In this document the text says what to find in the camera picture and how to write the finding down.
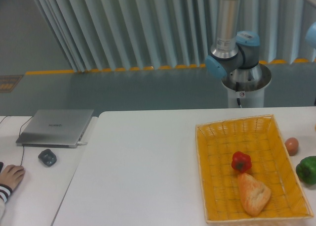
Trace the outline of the person's hand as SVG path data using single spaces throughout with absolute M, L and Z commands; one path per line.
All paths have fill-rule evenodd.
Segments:
M 25 172 L 23 166 L 8 165 L 0 174 L 0 183 L 14 191 L 23 180 Z

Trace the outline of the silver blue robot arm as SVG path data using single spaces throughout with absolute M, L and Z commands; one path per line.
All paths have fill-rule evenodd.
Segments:
M 316 45 L 316 26 L 303 31 L 315 15 L 305 4 L 316 0 L 218 0 L 216 30 L 205 64 L 210 73 L 233 91 L 256 91 L 271 81 L 260 64 L 282 55 L 289 62 L 299 54 L 300 44 Z

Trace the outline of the striped sleeve forearm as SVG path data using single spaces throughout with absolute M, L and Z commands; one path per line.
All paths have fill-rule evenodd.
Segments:
M 11 187 L 0 184 L 0 218 L 2 219 L 4 211 L 5 211 L 5 204 L 9 198 L 9 196 L 12 194 L 13 190 Z

